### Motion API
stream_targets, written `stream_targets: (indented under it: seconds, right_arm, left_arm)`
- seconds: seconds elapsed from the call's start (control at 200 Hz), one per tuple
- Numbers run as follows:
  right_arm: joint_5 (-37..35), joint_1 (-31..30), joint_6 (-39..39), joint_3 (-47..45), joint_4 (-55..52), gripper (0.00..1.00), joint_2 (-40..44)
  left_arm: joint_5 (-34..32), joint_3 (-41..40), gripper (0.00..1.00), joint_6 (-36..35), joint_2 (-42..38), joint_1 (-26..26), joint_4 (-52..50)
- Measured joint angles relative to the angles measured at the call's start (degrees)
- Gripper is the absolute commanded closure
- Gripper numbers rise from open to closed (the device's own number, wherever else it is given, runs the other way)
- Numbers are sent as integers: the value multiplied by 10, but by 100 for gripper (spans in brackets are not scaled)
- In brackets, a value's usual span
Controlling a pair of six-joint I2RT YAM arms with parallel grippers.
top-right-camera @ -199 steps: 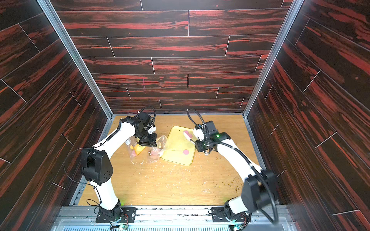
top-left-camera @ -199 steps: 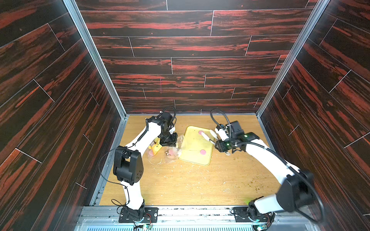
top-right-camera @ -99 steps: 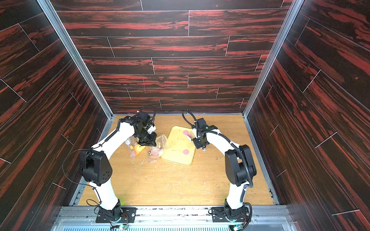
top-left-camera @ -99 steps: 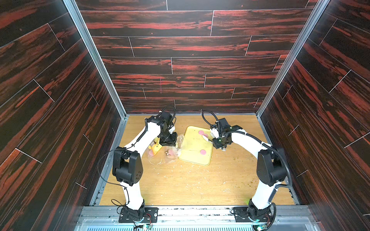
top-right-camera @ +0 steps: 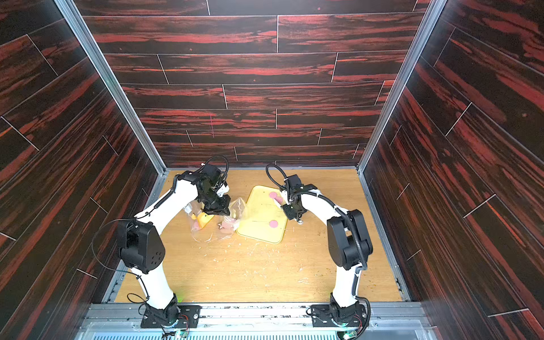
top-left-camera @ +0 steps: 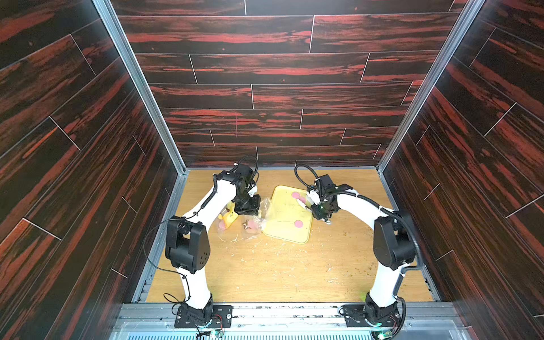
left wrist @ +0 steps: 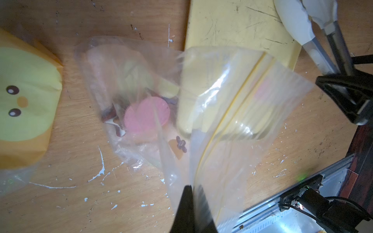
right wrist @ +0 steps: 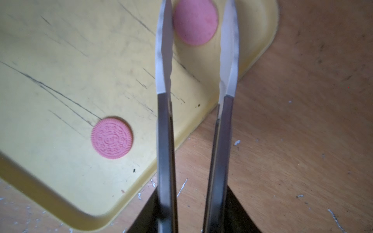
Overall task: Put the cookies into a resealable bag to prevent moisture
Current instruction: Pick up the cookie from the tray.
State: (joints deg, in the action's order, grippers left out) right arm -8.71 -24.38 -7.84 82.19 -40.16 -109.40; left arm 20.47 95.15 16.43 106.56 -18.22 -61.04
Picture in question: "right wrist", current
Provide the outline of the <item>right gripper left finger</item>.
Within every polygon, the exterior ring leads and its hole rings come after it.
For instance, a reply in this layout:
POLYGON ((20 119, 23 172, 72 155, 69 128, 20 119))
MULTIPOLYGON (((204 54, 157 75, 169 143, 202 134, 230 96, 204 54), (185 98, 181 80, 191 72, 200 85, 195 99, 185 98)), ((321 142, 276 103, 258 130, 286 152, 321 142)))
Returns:
POLYGON ((157 233, 157 218, 159 212, 157 189, 154 190, 149 200, 139 213, 127 233, 157 233))

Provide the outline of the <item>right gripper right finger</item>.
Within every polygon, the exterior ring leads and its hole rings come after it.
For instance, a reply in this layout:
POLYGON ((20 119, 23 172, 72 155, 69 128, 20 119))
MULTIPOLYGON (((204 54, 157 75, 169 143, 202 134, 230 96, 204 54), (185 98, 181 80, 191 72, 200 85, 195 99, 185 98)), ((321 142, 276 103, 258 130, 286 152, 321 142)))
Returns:
POLYGON ((261 233, 229 186, 227 187, 225 201, 224 232, 261 233))

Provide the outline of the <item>metal tongs white tips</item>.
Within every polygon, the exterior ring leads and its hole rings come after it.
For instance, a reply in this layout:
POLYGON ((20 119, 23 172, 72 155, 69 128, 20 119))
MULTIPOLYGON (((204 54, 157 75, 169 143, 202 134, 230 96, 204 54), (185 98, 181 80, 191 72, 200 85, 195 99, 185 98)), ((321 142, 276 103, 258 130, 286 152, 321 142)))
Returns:
MULTIPOLYGON (((158 103, 157 173, 160 233, 178 231, 171 72, 173 58, 172 2, 160 7, 155 44, 155 80, 158 103)), ((239 71, 239 24, 234 1, 224 8, 220 37, 220 95, 209 173, 203 232, 223 232, 229 156, 232 139, 232 112, 239 71)))

